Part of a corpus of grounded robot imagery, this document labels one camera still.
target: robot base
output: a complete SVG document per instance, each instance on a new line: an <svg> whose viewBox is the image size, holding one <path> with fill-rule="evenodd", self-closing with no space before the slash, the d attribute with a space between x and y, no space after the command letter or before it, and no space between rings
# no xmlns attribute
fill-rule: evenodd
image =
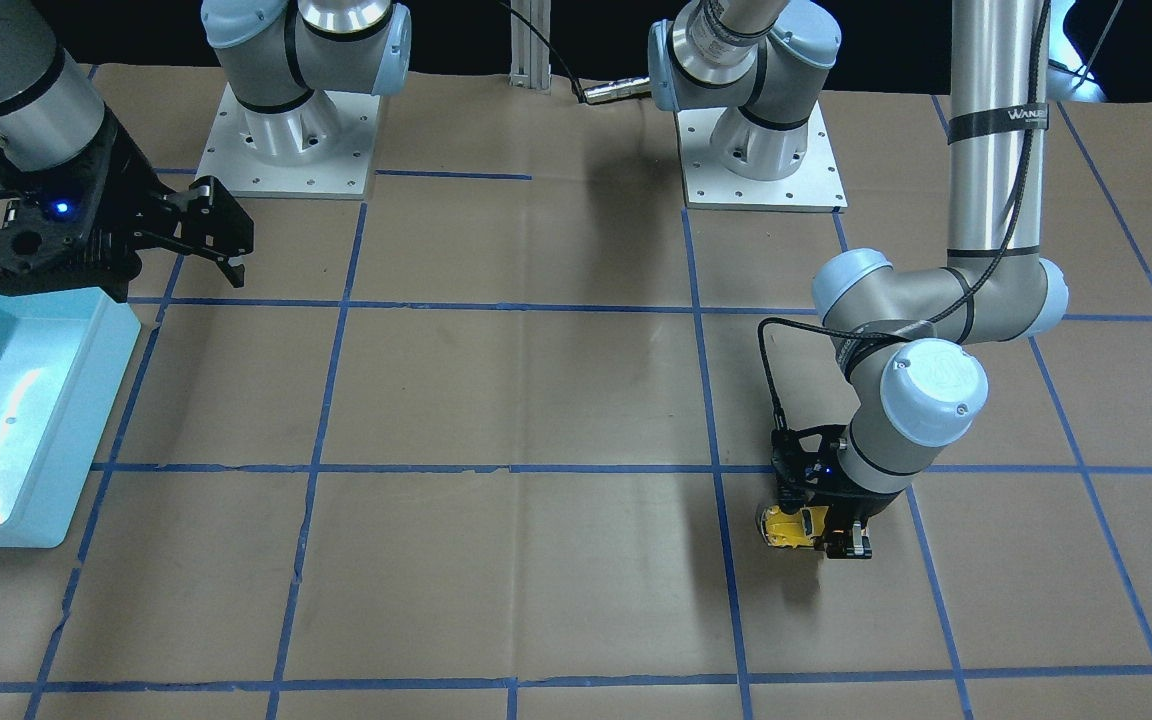
<svg viewBox="0 0 1152 720"><path fill-rule="evenodd" d="M247 121L229 86L215 109L198 177L215 176L238 197L302 197L362 200L371 184L380 97L328 92L338 106L342 135L302 165L274 165L247 145Z"/></svg>
<svg viewBox="0 0 1152 720"><path fill-rule="evenodd" d="M819 104L808 120L810 145L803 164L781 181L744 179L723 167L718 160L718 149L708 143L722 114L723 108L682 109L677 114L688 209L778 210L785 213L833 213L846 209L842 177L838 174Z"/></svg>

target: yellow object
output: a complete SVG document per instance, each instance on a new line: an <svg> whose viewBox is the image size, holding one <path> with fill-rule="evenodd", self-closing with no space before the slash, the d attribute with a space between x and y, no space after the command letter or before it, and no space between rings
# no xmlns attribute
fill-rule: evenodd
<svg viewBox="0 0 1152 720"><path fill-rule="evenodd" d="M824 533L824 516L828 510L828 507L804 507L787 514L780 505L773 505L763 511L759 528L763 539L772 547L814 547Z"/></svg>

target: light blue cap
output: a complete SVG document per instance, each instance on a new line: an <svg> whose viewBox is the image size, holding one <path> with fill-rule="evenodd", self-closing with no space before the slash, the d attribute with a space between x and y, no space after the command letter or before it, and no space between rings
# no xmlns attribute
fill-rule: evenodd
<svg viewBox="0 0 1152 720"><path fill-rule="evenodd" d="M851 290L851 286L874 270L890 268L890 266L886 255L869 247L858 247L828 260L812 281L812 301L817 306L817 314L824 319L833 304Z"/></svg>
<svg viewBox="0 0 1152 720"><path fill-rule="evenodd" d="M287 8L287 0L204 0L202 26L207 45L227 50L260 35Z"/></svg>
<svg viewBox="0 0 1152 720"><path fill-rule="evenodd" d="M659 20L647 36L647 75L652 78L652 99L658 109L677 113L679 94L673 86L673 59L669 56L669 21Z"/></svg>
<svg viewBox="0 0 1152 720"><path fill-rule="evenodd" d="M1039 263L1043 265L1043 272L1047 273L1047 300L1043 302L1038 318L1029 325L1029 329L1021 334L1021 338L1033 338L1036 334L1055 328L1056 323L1064 318L1064 311L1069 310L1069 286L1064 283L1064 273L1052 260L1043 258Z"/></svg>
<svg viewBox="0 0 1152 720"><path fill-rule="evenodd" d="M412 15L406 6L394 3L389 18L389 35L385 38L385 53L376 70L371 94L399 94L407 85L407 66L412 55Z"/></svg>
<svg viewBox="0 0 1152 720"><path fill-rule="evenodd" d="M924 338L892 355L878 391L882 412L900 434L923 447L945 447L972 429L990 396L990 379L956 343Z"/></svg>
<svg viewBox="0 0 1152 720"><path fill-rule="evenodd" d="M788 5L768 37L804 63L824 70L835 65L842 44L838 20L817 3Z"/></svg>

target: white mounting plate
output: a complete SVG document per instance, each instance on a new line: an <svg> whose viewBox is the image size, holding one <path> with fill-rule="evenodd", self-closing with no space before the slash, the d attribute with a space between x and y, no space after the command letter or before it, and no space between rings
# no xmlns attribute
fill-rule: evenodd
<svg viewBox="0 0 1152 720"><path fill-rule="evenodd" d="M207 146L198 161L197 177L215 176L237 197L305 197L321 200L362 200L371 182L371 160L376 150L376 127L380 97L358 92L328 92L338 106L338 141L321 149L310 149L303 165L266 162L247 145L247 120L229 86L220 97L215 122L211 124Z"/></svg>
<svg viewBox="0 0 1152 720"><path fill-rule="evenodd" d="M708 136L723 108L679 113L679 154L687 207L698 210L780 210L785 213L833 213L847 206L847 192L833 159L820 105L808 120L808 151L797 172L781 181L737 176L718 160Z"/></svg>

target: blue plastic bin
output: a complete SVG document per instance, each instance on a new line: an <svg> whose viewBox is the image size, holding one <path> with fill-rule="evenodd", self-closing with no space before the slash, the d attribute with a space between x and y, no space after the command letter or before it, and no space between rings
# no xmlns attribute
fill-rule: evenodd
<svg viewBox="0 0 1152 720"><path fill-rule="evenodd" d="M94 288L0 296L0 547L65 540L138 333Z"/></svg>

